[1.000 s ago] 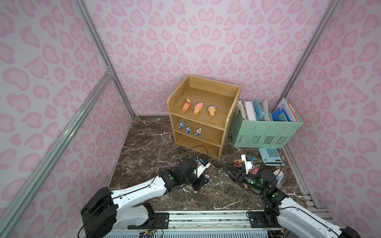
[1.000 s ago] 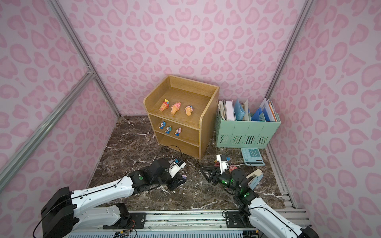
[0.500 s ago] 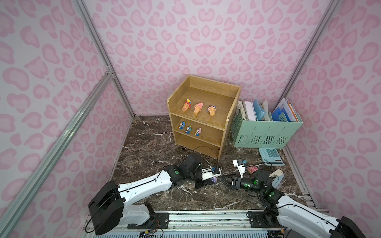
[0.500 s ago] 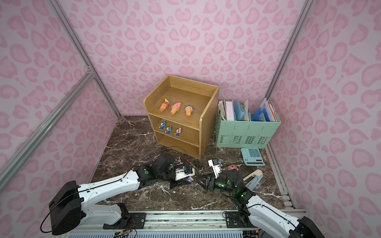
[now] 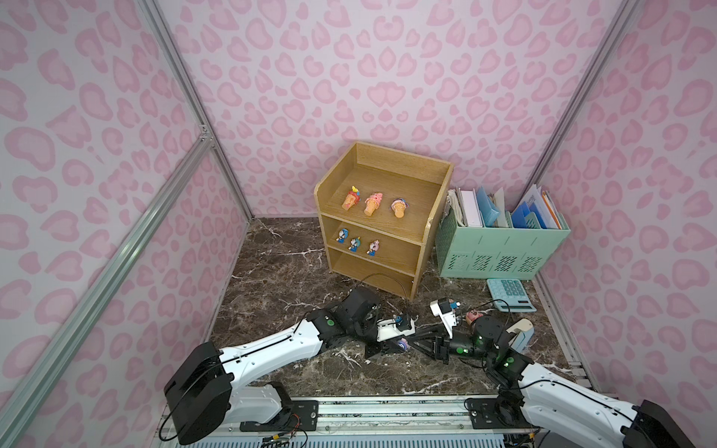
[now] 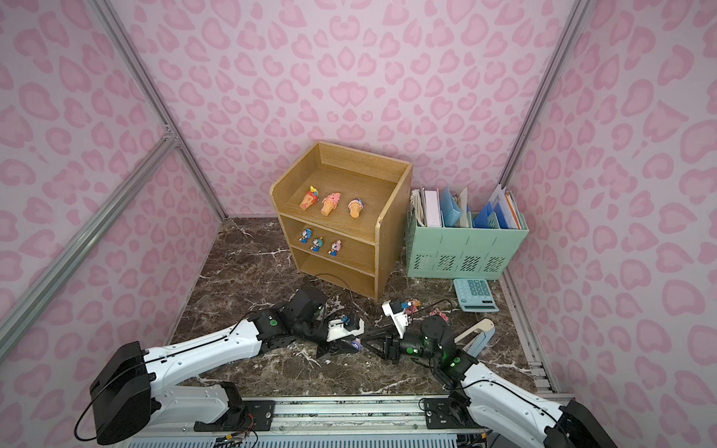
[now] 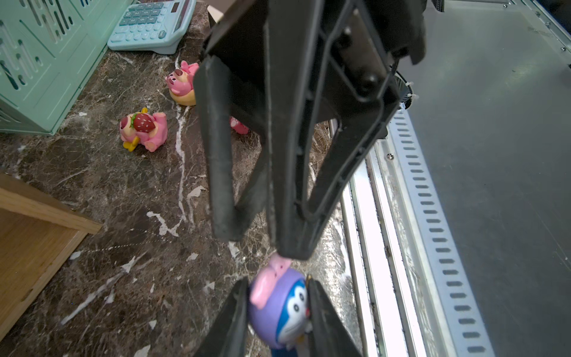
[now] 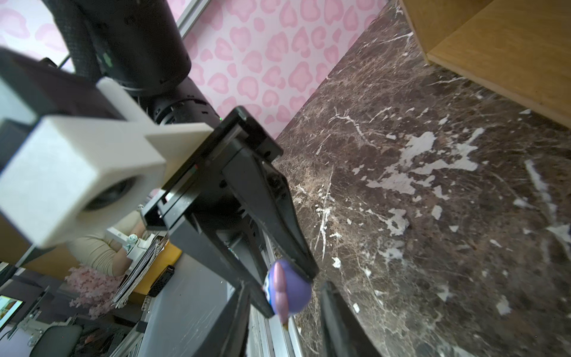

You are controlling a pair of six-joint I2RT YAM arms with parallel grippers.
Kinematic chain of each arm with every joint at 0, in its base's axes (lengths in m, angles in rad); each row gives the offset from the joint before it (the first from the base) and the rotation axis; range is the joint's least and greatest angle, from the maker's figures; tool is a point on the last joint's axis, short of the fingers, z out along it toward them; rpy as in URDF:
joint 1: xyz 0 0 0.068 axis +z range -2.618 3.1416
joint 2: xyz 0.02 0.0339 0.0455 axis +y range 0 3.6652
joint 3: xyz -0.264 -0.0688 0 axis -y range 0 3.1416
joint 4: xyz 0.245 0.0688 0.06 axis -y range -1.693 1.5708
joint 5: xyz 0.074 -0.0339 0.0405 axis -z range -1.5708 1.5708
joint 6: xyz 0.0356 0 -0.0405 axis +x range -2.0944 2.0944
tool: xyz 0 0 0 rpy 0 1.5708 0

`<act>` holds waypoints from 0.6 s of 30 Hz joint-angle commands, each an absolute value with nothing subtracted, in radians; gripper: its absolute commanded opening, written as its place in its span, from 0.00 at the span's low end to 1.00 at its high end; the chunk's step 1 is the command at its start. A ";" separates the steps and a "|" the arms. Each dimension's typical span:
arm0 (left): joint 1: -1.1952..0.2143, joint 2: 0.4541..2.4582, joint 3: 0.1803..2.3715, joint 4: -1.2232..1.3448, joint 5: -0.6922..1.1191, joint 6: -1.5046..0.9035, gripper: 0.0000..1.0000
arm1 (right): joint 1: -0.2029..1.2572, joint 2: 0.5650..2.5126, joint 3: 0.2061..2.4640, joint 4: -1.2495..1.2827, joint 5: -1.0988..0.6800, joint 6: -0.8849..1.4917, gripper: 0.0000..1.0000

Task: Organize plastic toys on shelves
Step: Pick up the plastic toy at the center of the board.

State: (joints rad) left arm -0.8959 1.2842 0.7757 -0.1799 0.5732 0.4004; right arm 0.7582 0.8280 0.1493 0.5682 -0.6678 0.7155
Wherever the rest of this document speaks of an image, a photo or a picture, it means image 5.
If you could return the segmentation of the blue pink pig figure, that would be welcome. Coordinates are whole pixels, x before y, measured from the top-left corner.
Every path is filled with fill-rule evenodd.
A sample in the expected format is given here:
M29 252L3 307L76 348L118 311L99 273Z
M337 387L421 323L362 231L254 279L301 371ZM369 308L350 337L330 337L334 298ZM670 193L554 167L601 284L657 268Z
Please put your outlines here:
M371 244L369 244L369 249L367 251L367 254L371 257L374 257L376 255L377 251L379 250L379 248L380 248L380 242L378 240L374 240L373 242L371 242Z

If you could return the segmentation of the small teal figure toy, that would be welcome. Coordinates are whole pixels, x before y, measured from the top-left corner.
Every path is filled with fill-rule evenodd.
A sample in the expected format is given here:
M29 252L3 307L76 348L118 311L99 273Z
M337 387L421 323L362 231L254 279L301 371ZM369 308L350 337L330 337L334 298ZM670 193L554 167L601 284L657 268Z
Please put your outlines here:
M350 241L349 250L350 250L351 252L357 252L358 249L359 249L359 247L360 247L360 245L361 245L361 239L360 239L360 237L355 237L355 238L353 238L353 239Z

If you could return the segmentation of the small blue figure toy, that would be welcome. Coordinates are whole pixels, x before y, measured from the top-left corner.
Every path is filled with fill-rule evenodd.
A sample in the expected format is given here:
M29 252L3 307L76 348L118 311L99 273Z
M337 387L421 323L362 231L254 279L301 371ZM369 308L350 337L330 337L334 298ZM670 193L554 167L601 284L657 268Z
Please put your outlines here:
M346 228L343 228L339 231L337 238L336 238L336 242L339 244L343 244L347 240L348 236L349 236L349 230Z

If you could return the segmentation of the pink ice cream cone toy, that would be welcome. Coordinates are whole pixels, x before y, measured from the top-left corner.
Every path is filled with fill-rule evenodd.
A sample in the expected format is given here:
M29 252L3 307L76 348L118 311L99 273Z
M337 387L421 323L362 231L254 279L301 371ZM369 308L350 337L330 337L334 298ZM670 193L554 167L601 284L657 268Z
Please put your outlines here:
M383 200L383 194L381 192L375 192L370 195L365 201L364 215L371 217L379 209Z

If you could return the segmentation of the wooden three-tier shelf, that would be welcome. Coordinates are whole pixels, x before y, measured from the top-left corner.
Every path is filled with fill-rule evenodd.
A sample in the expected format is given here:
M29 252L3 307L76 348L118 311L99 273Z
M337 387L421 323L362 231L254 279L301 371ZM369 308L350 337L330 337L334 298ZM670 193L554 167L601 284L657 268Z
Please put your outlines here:
M355 143L314 191L332 272L414 298L433 249L453 171L450 162ZM345 211L342 203L352 186L360 191L360 201ZM383 194L381 205L373 216L365 216L365 201L375 192ZM408 205L404 218L396 218L390 208L398 198ZM343 228L349 236L339 244L336 238ZM361 245L351 252L349 244L355 237L360 237ZM367 251L374 240L380 248L371 257Z

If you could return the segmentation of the sprinkled ice cream cone toy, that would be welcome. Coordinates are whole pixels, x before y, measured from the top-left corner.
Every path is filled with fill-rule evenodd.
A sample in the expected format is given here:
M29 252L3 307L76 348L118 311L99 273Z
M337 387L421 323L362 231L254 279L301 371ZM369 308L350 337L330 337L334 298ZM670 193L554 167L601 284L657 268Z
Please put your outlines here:
M354 205L356 205L360 201L360 191L355 186L352 186L349 190L347 196L345 196L345 200L342 203L342 208L345 211L350 210Z

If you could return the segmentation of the small purple figure toy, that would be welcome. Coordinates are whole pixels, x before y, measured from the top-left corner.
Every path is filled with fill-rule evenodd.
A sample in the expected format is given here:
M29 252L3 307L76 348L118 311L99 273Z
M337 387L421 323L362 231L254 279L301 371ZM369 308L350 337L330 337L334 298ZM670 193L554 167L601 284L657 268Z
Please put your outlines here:
M408 343L405 339L399 339L397 345L399 345L399 348L400 348L403 352L407 352L407 351L410 350L410 345L409 345L409 343Z

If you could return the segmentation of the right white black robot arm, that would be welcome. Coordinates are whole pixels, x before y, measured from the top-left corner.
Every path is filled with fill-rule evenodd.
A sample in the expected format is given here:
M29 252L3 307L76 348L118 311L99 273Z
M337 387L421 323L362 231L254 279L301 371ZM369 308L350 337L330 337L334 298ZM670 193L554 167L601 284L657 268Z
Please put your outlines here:
M509 346L513 335L490 315L467 333L444 335L436 325L409 337L410 347L444 363L454 357L484 372L498 387L500 421L523 419L582 447L692 447L659 404L636 405L565 380Z

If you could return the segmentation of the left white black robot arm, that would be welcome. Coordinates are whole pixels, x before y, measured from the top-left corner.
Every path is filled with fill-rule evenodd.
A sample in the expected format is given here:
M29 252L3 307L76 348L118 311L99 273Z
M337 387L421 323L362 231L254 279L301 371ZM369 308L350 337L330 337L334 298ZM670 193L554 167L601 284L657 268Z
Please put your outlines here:
M287 427L299 422L284 386L255 386L255 381L347 342L362 342L366 357L406 351L416 332L414 319L408 314L382 319L380 308L375 293L355 287L340 302L305 313L287 330L224 349L211 342L196 346L164 387L173 440L195 444L225 423Z

